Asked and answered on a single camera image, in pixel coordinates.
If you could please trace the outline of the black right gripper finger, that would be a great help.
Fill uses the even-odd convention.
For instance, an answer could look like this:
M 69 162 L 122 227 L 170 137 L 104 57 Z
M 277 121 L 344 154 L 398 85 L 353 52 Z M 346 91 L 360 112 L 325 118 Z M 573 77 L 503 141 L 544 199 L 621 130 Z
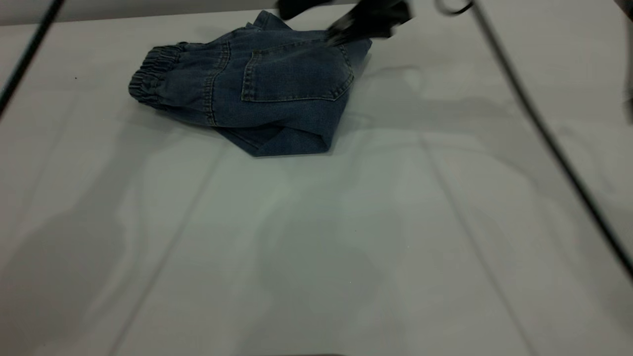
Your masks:
M 361 0 L 326 30 L 328 45 L 365 39 L 385 39 L 393 29 L 414 17 L 407 0 Z
M 276 0 L 276 10 L 280 19 L 288 21 L 313 7 L 325 6 L 333 2 L 334 0 Z

